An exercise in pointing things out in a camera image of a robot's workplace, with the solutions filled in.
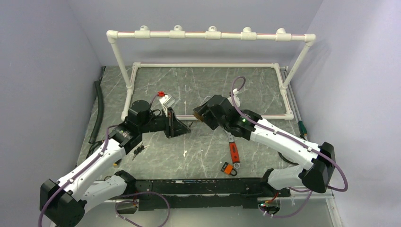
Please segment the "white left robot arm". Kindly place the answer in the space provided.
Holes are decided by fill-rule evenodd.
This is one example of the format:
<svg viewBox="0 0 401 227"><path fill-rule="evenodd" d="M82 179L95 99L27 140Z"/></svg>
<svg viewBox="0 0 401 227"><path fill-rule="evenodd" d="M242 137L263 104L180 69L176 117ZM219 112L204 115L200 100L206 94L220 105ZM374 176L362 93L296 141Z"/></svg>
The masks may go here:
<svg viewBox="0 0 401 227"><path fill-rule="evenodd" d="M162 131L167 138L174 138L191 132L171 107L166 113L155 115L151 106L145 100L135 101L122 123L106 129L98 150L59 180L48 179L41 185L39 227L44 216L60 227L78 224L89 203L100 197L89 190L90 186L103 171L134 150L142 142L144 133Z"/></svg>

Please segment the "brass padlock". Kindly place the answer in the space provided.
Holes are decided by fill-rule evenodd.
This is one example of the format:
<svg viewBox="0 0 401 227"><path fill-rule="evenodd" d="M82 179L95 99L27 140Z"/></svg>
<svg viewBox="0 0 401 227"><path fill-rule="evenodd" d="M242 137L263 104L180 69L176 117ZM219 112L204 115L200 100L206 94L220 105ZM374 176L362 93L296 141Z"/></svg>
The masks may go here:
<svg viewBox="0 0 401 227"><path fill-rule="evenodd" d="M212 112L210 107L208 106L208 101L211 99L211 96L206 96L202 103L193 109L193 115L196 119L203 122L206 118L212 116Z"/></svg>

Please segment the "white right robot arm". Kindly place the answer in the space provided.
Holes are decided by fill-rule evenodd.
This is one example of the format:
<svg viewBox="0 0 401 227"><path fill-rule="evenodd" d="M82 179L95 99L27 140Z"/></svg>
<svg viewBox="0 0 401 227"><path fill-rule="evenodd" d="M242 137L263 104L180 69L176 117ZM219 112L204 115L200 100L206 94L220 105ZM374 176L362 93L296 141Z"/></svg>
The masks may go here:
<svg viewBox="0 0 401 227"><path fill-rule="evenodd" d="M299 186L317 193L328 189L334 172L334 147L331 144L318 145L298 138L251 110L238 112L221 95L214 95L194 108L193 115L212 130L222 127L235 137L266 145L296 162L293 167L265 172L260 185L264 195L272 196L283 188Z"/></svg>

